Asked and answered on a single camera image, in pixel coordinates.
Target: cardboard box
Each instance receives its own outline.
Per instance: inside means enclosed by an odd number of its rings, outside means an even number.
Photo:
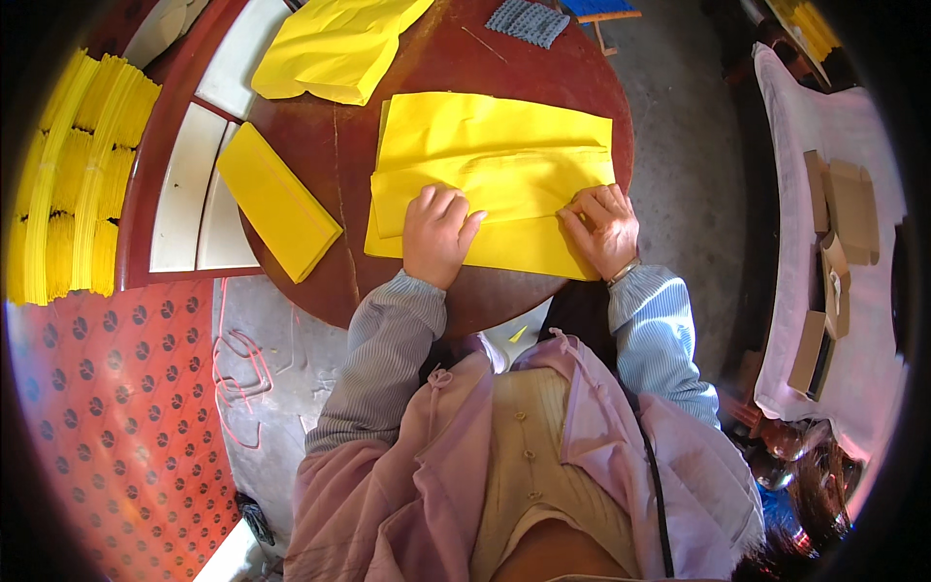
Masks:
[[[832,159],[824,178],[830,227],[850,264],[879,262],[879,224],[872,180],[866,168]]]
[[[820,235],[830,230],[828,223],[828,201],[824,197],[823,174],[828,173],[828,164],[824,163],[817,150],[804,153],[805,168],[808,170],[808,185],[812,194],[812,217],[815,219],[815,232]]]
[[[834,341],[827,333],[827,324],[826,313],[809,311],[805,315],[799,351],[795,355],[792,372],[789,373],[789,386],[814,401],[821,398],[834,351]]]
[[[831,339],[838,340],[850,332],[850,269],[833,231],[821,240],[821,275],[826,328]]]

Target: left hand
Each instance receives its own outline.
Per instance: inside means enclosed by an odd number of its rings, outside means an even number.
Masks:
[[[462,190],[444,184],[424,186],[404,218],[404,270],[446,291],[459,275],[485,210],[468,214]]]

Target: stack of yellow paper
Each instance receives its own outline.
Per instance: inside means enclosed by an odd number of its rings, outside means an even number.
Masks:
[[[319,0],[285,19],[252,77],[266,99],[310,93],[364,105],[398,52],[398,35],[433,0]]]
[[[161,87],[125,59],[75,52],[26,156],[7,252],[7,297],[45,305],[113,292],[128,176]]]
[[[396,95],[382,108],[367,254],[401,256],[408,203],[430,183],[461,188],[488,217],[465,264],[576,279],[598,274],[556,210],[612,183],[611,119],[460,93]]]
[[[303,281],[343,232],[251,123],[217,159],[217,169],[265,246]]]

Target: blue striped sleeve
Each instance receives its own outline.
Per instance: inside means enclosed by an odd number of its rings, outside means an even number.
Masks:
[[[349,355],[305,449],[350,440],[394,444],[430,344],[446,329],[446,291],[401,269],[362,301],[349,323]]]
[[[617,373],[635,394],[653,392],[721,428],[718,393],[698,379],[695,325],[685,281],[664,266],[635,267],[611,288],[608,322],[617,339]]]

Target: white cloth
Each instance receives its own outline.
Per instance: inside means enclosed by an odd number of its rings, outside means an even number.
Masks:
[[[896,160],[866,89],[824,95],[800,86],[769,47],[757,44],[753,58],[779,184],[776,301],[755,400],[769,418],[830,419],[847,454],[870,461],[882,456],[905,380],[890,306],[895,226],[905,214]],[[808,310],[810,273],[815,272],[816,235],[803,159],[808,150],[818,150],[826,161],[837,157],[867,168],[880,232],[879,263],[850,265],[850,333],[837,342],[819,402],[787,384]]]

